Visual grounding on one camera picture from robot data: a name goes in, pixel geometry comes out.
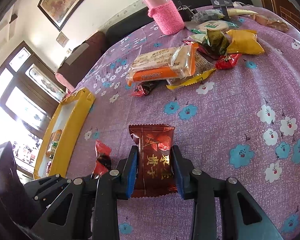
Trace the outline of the orange cracker pack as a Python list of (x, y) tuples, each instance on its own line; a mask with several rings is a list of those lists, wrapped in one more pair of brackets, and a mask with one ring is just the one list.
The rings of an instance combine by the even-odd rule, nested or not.
[(129, 67), (127, 85), (192, 76), (196, 71), (195, 53), (198, 47), (197, 43), (190, 43), (139, 55)]

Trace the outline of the purple floral tablecloth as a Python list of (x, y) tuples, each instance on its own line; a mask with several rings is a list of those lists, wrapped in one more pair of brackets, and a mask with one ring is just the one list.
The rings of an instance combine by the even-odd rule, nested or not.
[(77, 86), (95, 102), (66, 175), (92, 173), (96, 139), (117, 164), (133, 145), (129, 125), (169, 124), (184, 157), (212, 177), (236, 177), (282, 237), (294, 239), (300, 232), (300, 32), (239, 21), (257, 32), (264, 53), (243, 55), (234, 68), (174, 91), (160, 84), (136, 97), (126, 75), (137, 56), (179, 46), (189, 31), (166, 36), (150, 23), (110, 47)]

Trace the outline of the yellow rimmed cardboard tray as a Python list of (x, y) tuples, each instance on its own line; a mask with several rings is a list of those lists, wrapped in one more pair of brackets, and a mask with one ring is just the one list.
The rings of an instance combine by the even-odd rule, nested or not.
[(34, 179), (55, 174), (66, 176), (77, 138), (94, 101), (95, 96), (87, 88), (61, 101), (44, 134), (34, 166)]

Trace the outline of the small red black candy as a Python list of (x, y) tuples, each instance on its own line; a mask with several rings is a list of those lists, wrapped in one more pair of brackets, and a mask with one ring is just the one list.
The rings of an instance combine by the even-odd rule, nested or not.
[(100, 177), (111, 169), (111, 148), (100, 140), (95, 141), (96, 165), (91, 175), (93, 179)]

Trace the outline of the yellow snack packet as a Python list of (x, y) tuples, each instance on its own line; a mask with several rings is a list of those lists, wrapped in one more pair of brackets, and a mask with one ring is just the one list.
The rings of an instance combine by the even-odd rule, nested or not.
[(235, 30), (226, 32), (231, 37), (231, 43), (227, 47), (228, 54), (260, 55), (264, 49), (257, 41), (255, 30)]

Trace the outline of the dark red jujube snack packet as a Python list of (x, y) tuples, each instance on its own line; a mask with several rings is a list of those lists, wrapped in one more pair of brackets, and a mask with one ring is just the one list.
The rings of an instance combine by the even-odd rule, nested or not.
[(176, 193), (170, 150), (175, 127), (168, 124), (130, 125), (139, 149), (139, 165), (132, 197), (159, 197)]

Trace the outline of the pink knit-sleeved thermos bottle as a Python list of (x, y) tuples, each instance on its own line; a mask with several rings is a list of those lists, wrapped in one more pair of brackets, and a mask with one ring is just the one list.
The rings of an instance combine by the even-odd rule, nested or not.
[(143, 0), (148, 7), (148, 16), (153, 18), (165, 35), (176, 34), (185, 25), (172, 0)]

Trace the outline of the black sofa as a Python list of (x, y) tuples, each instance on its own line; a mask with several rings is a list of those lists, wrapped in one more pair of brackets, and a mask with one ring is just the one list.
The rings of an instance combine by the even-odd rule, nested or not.
[[(211, 5), (210, 0), (172, 0), (176, 6), (180, 4), (188, 6), (190, 9), (197, 9), (199, 7), (204, 7)], [(233, 2), (242, 2), (244, 4), (252, 5), (251, 0), (232, 0)], [(138, 30), (142, 26), (152, 22), (153, 19), (148, 17), (148, 9), (143, 8), (127, 18), (121, 20), (120, 22), (111, 26), (106, 32), (106, 42), (108, 46), (112, 46), (131, 34), (132, 32)]]

